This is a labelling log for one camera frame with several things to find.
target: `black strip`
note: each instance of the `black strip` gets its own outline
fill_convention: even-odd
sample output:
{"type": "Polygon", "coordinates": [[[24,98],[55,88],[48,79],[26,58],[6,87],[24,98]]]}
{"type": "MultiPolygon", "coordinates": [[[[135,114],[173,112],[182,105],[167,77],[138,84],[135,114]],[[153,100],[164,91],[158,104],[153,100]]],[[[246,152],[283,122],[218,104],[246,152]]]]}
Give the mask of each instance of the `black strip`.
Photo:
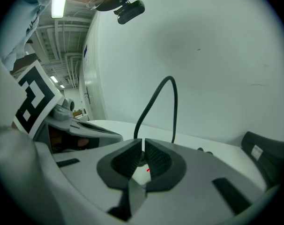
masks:
{"type": "Polygon", "coordinates": [[[76,127],[76,126],[73,126],[73,125],[70,125],[71,127],[73,127],[73,128],[78,128],[78,129],[80,129],[79,127],[76,127]]]}
{"type": "Polygon", "coordinates": [[[83,126],[84,128],[88,128],[88,129],[92,129],[94,131],[97,132],[103,132],[103,133],[109,133],[109,134],[116,134],[116,135],[120,135],[118,133],[112,132],[110,130],[104,129],[102,127],[96,126],[94,124],[91,123],[87,123],[87,122],[77,122],[78,125],[83,126]]]}
{"type": "Polygon", "coordinates": [[[236,215],[251,205],[226,178],[215,179],[212,183],[236,215]]]}
{"type": "Polygon", "coordinates": [[[65,167],[65,166],[72,165],[72,164],[79,163],[79,162],[80,160],[78,160],[77,158],[72,158],[72,159],[57,162],[57,165],[58,167],[65,167]]]}
{"type": "Polygon", "coordinates": [[[118,207],[111,208],[108,213],[123,221],[128,221],[131,218],[132,214],[129,205],[128,189],[122,192],[118,207]]]}

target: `ceiling light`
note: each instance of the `ceiling light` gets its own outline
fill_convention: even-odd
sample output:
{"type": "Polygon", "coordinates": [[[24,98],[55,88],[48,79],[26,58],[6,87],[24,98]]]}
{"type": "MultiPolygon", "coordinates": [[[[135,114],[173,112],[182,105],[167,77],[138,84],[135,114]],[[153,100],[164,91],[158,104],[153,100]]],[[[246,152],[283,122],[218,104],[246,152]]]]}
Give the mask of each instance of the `ceiling light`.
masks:
{"type": "Polygon", "coordinates": [[[58,80],[57,80],[54,76],[51,76],[50,78],[51,78],[55,83],[58,82],[58,80]]]}
{"type": "Polygon", "coordinates": [[[52,18],[62,18],[66,0],[52,0],[52,18]]]}

